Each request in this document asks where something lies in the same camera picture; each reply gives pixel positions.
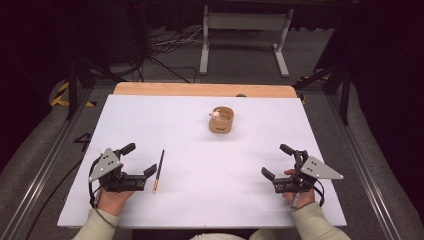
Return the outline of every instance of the black equipment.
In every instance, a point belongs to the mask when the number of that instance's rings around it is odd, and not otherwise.
[[[147,179],[156,172],[157,165],[154,164],[144,170],[144,175],[128,175],[125,172],[121,172],[124,166],[121,163],[121,154],[125,156],[134,149],[134,143],[130,143],[122,149],[115,151],[107,148],[106,151],[93,162],[88,180],[90,204],[93,208],[95,207],[95,196],[92,189],[92,183],[97,179],[99,180],[100,186],[108,192],[144,190]]]
[[[285,144],[280,145],[280,149],[288,155],[294,155],[296,161],[294,165],[295,173],[288,178],[275,178],[275,175],[262,168],[262,174],[272,182],[276,193],[293,192],[296,193],[292,207],[296,208],[300,194],[314,189],[320,196],[320,206],[324,204],[324,187],[322,192],[314,186],[317,179],[343,179],[343,175],[313,156],[309,156],[306,150],[293,150]]]

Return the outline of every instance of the table leg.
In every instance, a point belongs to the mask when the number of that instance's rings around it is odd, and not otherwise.
[[[206,75],[208,72],[208,59],[209,59],[209,41],[208,41],[208,15],[209,8],[205,5],[204,17],[203,17],[203,46],[202,46],[202,56],[200,58],[200,75]]]

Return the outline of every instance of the sleeve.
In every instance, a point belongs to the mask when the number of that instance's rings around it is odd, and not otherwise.
[[[342,230],[328,223],[318,203],[308,204],[292,215],[303,240],[350,239]]]
[[[113,226],[118,226],[119,217],[97,209],[97,211]],[[74,240],[111,240],[116,227],[103,220],[96,210],[91,209],[87,222],[73,238]]]

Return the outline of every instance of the pencil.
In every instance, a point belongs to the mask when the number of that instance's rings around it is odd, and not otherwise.
[[[156,173],[155,185],[153,186],[153,193],[156,193],[156,189],[158,188],[160,170],[162,168],[162,161],[163,161],[164,154],[165,154],[165,149],[162,150],[162,156],[160,156],[159,168],[158,168],[158,172]]]

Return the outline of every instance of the white paper sheet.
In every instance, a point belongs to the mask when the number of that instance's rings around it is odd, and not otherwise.
[[[217,106],[234,110],[228,134],[209,131],[209,113]],[[59,226],[85,223],[92,162],[107,147],[116,150],[129,143],[136,149],[121,161],[122,171],[132,175],[159,163],[165,149],[156,194],[154,175],[145,191],[128,200],[121,215],[119,225],[133,229],[294,226],[289,203],[274,192],[261,168],[277,177],[293,168],[294,158],[279,149],[282,143],[322,159],[299,99],[110,95]],[[336,226],[346,225],[331,181],[321,182],[327,219]]]

